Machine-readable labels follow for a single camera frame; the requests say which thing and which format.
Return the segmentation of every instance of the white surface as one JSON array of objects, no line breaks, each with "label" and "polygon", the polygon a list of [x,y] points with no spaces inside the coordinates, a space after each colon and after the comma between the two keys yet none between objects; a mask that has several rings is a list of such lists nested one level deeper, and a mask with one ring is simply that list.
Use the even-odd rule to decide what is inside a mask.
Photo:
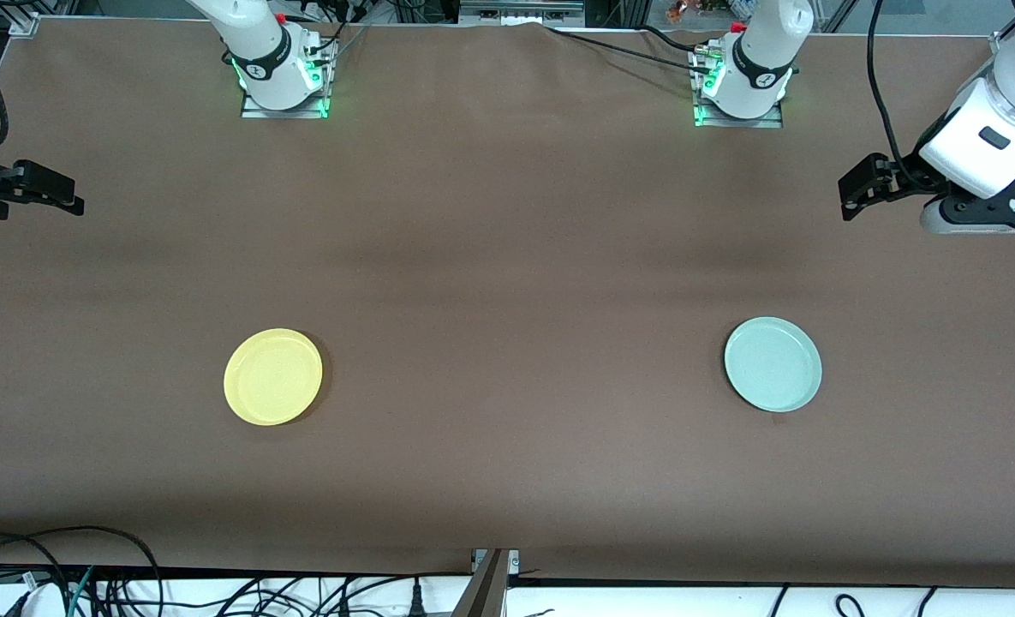
[{"label": "white surface", "polygon": [[[351,589],[374,581],[359,578]],[[421,579],[424,607],[428,613],[449,612],[461,598],[468,576],[435,576]],[[248,578],[209,579],[208,581],[167,581],[166,599],[175,602],[200,604],[222,600],[235,593]],[[271,578],[265,589],[277,590],[288,578]],[[326,595],[342,585],[338,577],[324,579]],[[0,614],[5,612],[25,587],[0,586]],[[527,617],[553,609],[550,617],[765,617],[777,595],[777,587],[516,587],[507,593],[507,617]],[[291,587],[290,593],[315,604],[318,598],[316,578]],[[833,600],[839,593],[853,595],[861,602],[869,617],[913,617],[925,589],[898,587],[794,587],[786,594],[777,617],[836,617]],[[155,587],[148,582],[131,586],[131,598],[151,600]],[[249,595],[238,609],[252,609],[255,595]],[[385,617],[405,617],[412,601],[412,581],[397,581],[382,586],[351,601],[351,609],[367,607],[379,610]],[[81,605],[85,613],[90,613]],[[851,607],[851,614],[856,610]],[[156,607],[139,607],[146,616],[155,616]],[[209,609],[176,609],[167,607],[166,617],[210,617],[217,607]],[[281,607],[272,605],[268,613],[283,617]],[[26,605],[24,617],[62,617],[61,598],[53,590],[42,587]],[[285,617],[294,617],[292,610]],[[1015,591],[1008,590],[938,590],[925,617],[1015,617]]]}]

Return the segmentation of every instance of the metal frame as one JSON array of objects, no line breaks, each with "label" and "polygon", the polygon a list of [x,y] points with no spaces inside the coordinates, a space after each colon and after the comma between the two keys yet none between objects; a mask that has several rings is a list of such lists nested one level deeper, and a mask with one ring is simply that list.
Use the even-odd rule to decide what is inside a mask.
[{"label": "metal frame", "polygon": [[488,549],[450,617],[502,617],[503,597],[507,594],[512,569],[511,552]]},{"label": "metal frame", "polygon": [[827,20],[821,31],[838,31],[838,28],[842,26],[842,22],[853,12],[854,7],[857,7],[857,3],[859,3],[859,0],[842,0],[842,3],[838,5],[838,10],[835,11],[835,14],[831,15],[831,18]]}]

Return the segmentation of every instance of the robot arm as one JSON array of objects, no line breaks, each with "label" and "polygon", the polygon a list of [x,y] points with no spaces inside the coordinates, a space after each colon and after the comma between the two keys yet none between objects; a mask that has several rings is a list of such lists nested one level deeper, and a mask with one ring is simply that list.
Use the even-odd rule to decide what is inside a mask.
[{"label": "robot arm", "polygon": [[812,31],[808,0],[765,0],[746,31],[719,41],[722,71],[701,93],[729,116],[750,120],[769,113],[785,96],[793,59]]},{"label": "robot arm", "polygon": [[922,222],[934,233],[1015,230],[1015,20],[992,46],[993,58],[911,155],[868,155],[838,181],[843,219],[875,203],[933,195]]},{"label": "robot arm", "polygon": [[253,100],[269,110],[298,106],[323,87],[321,38],[280,23],[267,0],[187,0],[214,24]]}]

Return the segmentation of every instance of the wire bundle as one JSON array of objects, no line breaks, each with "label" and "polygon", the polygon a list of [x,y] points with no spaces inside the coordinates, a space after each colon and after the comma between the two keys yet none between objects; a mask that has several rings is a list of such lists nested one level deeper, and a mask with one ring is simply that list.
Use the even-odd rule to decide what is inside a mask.
[{"label": "wire bundle", "polygon": [[[76,577],[76,570],[73,576],[66,573],[58,559],[52,552],[39,542],[38,538],[51,535],[71,534],[71,532],[99,532],[128,540],[139,549],[144,555],[151,571],[153,571],[153,581],[157,586],[157,600],[139,600],[132,598],[130,594],[130,582],[136,581],[123,573],[116,573],[112,577],[104,576],[103,581],[99,576],[99,569],[89,566],[79,578]],[[156,562],[153,552],[135,535],[115,530],[111,527],[100,527],[93,525],[79,525],[73,527],[59,527],[54,530],[35,532],[35,534],[9,534],[0,532],[0,549],[10,546],[10,544],[24,543],[36,549],[47,560],[45,566],[0,566],[0,581],[6,578],[18,579],[25,571],[42,571],[48,577],[38,581],[39,585],[49,585],[58,588],[61,594],[62,607],[66,617],[150,617],[151,613],[143,613],[142,607],[155,609],[155,617],[161,617],[166,607],[179,607],[180,609],[209,609],[217,607],[217,612],[213,617],[290,617],[288,613],[293,612],[298,617],[332,617],[339,614],[340,617],[347,617],[348,614],[373,614],[375,617],[383,617],[381,613],[374,609],[363,609],[363,607],[353,607],[350,605],[351,598],[357,598],[369,590],[378,587],[390,585],[394,581],[405,581],[405,579],[418,578],[420,576],[452,575],[456,571],[432,571],[432,573],[400,575],[383,578],[380,581],[373,581],[370,585],[359,587],[351,591],[351,586],[355,578],[349,577],[334,593],[324,597],[321,589],[322,579],[318,578],[318,598],[316,601],[308,601],[303,598],[296,598],[290,593],[291,587],[299,581],[312,578],[311,576],[298,576],[285,582],[276,591],[264,589],[264,581],[268,576],[257,576],[245,582],[233,595],[224,600],[209,602],[206,604],[187,604],[171,602],[165,599],[165,590],[161,578],[161,567]],[[69,591],[69,586],[75,585],[75,591]],[[244,598],[256,596],[256,605],[251,610],[233,609],[233,605]]]}]

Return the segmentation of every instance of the table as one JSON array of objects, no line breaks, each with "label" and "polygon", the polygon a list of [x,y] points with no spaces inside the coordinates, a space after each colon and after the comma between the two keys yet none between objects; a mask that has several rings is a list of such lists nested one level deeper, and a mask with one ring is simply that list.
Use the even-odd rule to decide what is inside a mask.
[{"label": "table", "polygon": [[[886,145],[864,39],[809,39],[772,132],[694,128],[678,69],[535,24],[370,28],[322,121],[239,119],[221,50],[178,20],[10,43],[0,161],[88,211],[0,223],[0,528],[113,525],[183,566],[495,544],[546,576],[1015,586],[1015,237],[926,234],[916,200],[841,222],[836,179]],[[989,52],[878,54],[909,143]],[[724,376],[764,314],[824,359],[786,416]],[[221,386],[265,328],[334,368],[273,428]]]}]

